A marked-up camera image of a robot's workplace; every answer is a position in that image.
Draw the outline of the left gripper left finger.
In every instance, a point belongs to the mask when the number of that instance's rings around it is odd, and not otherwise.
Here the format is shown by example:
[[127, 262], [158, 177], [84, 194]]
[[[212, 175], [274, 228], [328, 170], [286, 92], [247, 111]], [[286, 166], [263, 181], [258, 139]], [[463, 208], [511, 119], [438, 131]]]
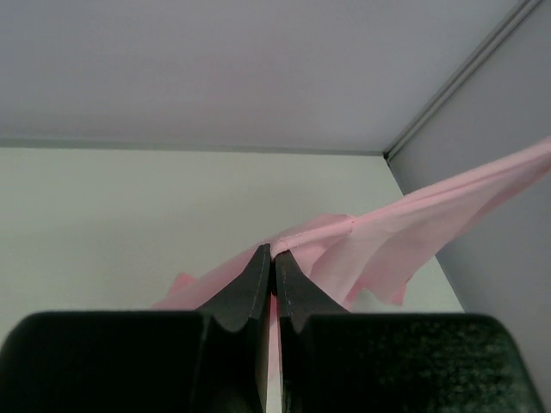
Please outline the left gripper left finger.
[[264, 412], [269, 364], [270, 247], [199, 308], [207, 330], [195, 373], [195, 412]]

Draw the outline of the pink t shirt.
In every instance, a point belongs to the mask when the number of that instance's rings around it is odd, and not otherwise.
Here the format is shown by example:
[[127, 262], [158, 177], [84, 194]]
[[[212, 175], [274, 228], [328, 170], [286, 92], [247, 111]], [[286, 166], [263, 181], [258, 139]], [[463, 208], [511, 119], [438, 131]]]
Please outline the pink t shirt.
[[406, 285], [447, 243], [550, 170], [550, 139], [418, 189], [360, 216], [322, 214], [263, 239], [345, 309], [369, 290], [401, 305]]

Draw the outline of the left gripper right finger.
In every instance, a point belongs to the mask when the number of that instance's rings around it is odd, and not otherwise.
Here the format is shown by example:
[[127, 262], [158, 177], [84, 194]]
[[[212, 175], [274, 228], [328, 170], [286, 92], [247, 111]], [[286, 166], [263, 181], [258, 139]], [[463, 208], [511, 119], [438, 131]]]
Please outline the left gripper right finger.
[[341, 412], [356, 338], [352, 314], [306, 277], [290, 252], [275, 258], [285, 412]]

